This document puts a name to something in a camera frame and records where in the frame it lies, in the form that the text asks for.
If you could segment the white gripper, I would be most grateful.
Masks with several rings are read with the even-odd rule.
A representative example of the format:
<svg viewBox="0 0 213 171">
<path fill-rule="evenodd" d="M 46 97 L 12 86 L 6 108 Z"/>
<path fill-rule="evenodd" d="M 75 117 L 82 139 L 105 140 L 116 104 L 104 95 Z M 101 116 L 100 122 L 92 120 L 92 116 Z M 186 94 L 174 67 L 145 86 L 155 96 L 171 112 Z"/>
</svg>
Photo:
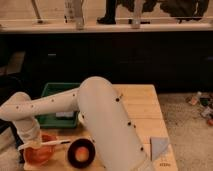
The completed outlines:
<svg viewBox="0 0 213 171">
<path fill-rule="evenodd" d="M 14 122 L 17 133 L 23 144 L 18 150 L 26 148 L 38 149 L 41 147 L 42 137 L 38 121 L 34 117 L 28 117 Z"/>
</svg>

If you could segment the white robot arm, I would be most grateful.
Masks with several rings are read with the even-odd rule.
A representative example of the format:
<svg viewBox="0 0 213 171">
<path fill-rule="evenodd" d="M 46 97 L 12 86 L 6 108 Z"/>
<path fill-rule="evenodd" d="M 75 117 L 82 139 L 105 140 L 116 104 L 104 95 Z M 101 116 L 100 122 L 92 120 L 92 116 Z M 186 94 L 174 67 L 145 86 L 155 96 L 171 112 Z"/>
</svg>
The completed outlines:
<svg viewBox="0 0 213 171">
<path fill-rule="evenodd" d="M 23 141 L 36 140 L 36 115 L 79 111 L 106 171 L 155 171 L 113 85 L 89 77 L 79 87 L 33 100 L 24 92 L 0 105 L 0 119 L 15 124 Z"/>
</svg>

